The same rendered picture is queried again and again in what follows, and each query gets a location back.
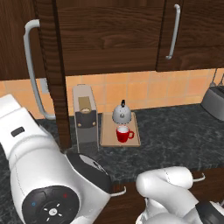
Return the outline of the silver toaster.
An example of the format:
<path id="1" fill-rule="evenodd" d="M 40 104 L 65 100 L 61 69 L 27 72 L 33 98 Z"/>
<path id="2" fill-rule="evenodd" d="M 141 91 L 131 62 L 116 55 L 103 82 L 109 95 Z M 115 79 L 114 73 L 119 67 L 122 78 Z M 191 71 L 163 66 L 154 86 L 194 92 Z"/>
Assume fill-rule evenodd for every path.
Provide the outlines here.
<path id="1" fill-rule="evenodd" d="M 201 106 L 210 115 L 224 122 L 224 87 L 210 87 L 203 97 Z"/>

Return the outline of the hanging kitchen utensil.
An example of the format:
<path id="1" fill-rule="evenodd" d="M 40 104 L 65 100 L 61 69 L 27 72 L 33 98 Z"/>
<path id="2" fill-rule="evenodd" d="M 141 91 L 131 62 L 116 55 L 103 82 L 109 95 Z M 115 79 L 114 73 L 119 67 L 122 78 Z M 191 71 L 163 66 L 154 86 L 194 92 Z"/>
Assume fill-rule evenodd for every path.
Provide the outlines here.
<path id="1" fill-rule="evenodd" d="M 218 68 L 215 68 L 215 70 L 214 70 L 214 74 L 213 74 L 213 78 L 212 78 L 212 81 L 211 81 L 210 84 L 209 84 L 209 87 L 210 87 L 210 88 L 212 88 L 212 87 L 216 87 L 216 84 L 215 84 L 215 82 L 214 82 L 214 79 L 215 79 L 215 76 L 216 76 L 216 74 L 217 74 L 217 70 L 218 70 Z"/>

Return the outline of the red mug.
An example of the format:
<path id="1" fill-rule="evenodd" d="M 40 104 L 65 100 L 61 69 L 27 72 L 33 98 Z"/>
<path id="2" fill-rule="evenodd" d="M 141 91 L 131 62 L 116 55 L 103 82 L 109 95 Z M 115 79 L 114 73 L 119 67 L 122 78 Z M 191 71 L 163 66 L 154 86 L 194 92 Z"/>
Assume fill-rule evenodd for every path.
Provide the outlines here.
<path id="1" fill-rule="evenodd" d="M 116 137 L 120 143 L 126 143 L 129 139 L 133 139 L 135 133 L 126 125 L 120 125 L 116 128 Z"/>

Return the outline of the dark wood cabinet panel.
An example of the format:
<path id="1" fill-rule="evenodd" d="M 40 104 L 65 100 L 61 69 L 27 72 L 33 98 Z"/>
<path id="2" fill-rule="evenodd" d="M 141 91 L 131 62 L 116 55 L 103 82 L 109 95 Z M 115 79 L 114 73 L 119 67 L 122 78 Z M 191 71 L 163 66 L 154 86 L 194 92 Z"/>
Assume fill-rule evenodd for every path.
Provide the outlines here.
<path id="1" fill-rule="evenodd" d="M 32 0 L 0 0 L 0 81 L 29 78 L 24 34 L 35 18 Z"/>

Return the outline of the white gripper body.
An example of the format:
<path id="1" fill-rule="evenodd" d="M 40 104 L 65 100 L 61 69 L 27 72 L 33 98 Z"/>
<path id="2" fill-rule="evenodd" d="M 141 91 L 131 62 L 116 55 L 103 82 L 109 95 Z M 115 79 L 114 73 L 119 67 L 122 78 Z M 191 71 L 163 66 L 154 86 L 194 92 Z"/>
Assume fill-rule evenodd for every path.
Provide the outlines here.
<path id="1" fill-rule="evenodd" d="M 12 94 L 7 94 L 0 98 L 0 117 L 9 116 L 20 112 L 21 105 Z"/>

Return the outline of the white wall socket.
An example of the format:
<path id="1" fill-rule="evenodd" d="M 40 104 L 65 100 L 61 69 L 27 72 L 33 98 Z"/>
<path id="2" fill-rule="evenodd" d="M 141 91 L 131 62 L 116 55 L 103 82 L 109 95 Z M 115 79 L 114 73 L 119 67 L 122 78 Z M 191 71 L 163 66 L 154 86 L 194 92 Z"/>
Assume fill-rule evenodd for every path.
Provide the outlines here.
<path id="1" fill-rule="evenodd" d="M 47 79 L 46 78 L 41 78 L 39 80 L 39 82 L 40 82 L 42 93 L 43 94 L 48 94 L 49 93 L 49 89 L 48 89 Z"/>

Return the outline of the dark wood closed cabinet door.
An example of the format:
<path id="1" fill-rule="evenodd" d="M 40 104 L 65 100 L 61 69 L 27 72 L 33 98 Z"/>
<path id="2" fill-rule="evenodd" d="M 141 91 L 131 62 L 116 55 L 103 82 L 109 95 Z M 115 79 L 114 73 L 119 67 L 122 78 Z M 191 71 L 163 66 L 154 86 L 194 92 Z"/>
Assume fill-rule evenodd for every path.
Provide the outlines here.
<path id="1" fill-rule="evenodd" d="M 181 9 L 178 36 L 169 54 L 175 22 L 174 4 Z M 165 0 L 156 70 L 159 72 L 224 68 L 224 0 Z"/>

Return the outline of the light wooden tray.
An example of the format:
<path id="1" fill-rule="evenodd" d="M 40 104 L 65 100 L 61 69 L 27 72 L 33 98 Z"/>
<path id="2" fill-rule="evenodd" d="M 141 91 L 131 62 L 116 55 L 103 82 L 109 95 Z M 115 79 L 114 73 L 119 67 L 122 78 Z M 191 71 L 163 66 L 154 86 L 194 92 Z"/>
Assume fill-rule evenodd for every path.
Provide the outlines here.
<path id="1" fill-rule="evenodd" d="M 112 113 L 103 113 L 101 117 L 101 140 L 100 144 L 103 147 L 139 147 L 141 140 L 137 127 L 136 114 L 131 113 L 131 121 L 127 126 L 135 133 L 132 139 L 128 139 L 126 143 L 121 143 L 117 140 L 116 128 L 118 124 L 112 119 Z"/>

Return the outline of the grey coffee machine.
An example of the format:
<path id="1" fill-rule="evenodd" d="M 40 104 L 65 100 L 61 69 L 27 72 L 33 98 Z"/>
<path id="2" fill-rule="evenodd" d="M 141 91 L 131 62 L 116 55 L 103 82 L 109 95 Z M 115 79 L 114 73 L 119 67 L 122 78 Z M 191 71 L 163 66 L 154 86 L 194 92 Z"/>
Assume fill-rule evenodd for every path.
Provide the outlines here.
<path id="1" fill-rule="evenodd" d="M 99 150 L 99 133 L 98 111 L 89 85 L 73 87 L 73 113 L 78 152 L 92 157 Z"/>

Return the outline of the dark wood drawer front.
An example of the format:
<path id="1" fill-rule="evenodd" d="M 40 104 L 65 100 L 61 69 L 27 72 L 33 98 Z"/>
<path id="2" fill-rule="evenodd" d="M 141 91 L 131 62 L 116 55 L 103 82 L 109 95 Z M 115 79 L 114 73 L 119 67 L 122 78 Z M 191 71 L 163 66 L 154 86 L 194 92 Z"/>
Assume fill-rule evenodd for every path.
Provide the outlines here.
<path id="1" fill-rule="evenodd" d="M 113 185 L 112 193 L 126 188 L 122 196 L 112 197 L 94 224 L 136 224 L 137 217 L 145 209 L 144 198 L 137 192 L 136 183 Z"/>
<path id="2" fill-rule="evenodd" d="M 192 185 L 190 192 L 198 201 L 222 202 L 224 200 L 224 168 L 213 168 L 204 171 L 193 171 L 192 176 L 195 179 L 202 177 L 203 181 Z"/>

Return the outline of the dark wood open cabinet door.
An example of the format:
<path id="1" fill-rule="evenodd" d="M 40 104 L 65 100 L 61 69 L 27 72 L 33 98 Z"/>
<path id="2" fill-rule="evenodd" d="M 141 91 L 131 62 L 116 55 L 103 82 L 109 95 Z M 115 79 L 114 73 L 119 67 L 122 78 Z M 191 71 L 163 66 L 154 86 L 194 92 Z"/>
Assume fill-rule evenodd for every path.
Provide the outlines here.
<path id="1" fill-rule="evenodd" d="M 39 19 L 38 34 L 45 66 L 47 84 L 56 115 L 59 145 L 62 151 L 72 146 L 67 105 L 67 85 L 60 38 L 56 0 L 33 0 Z"/>

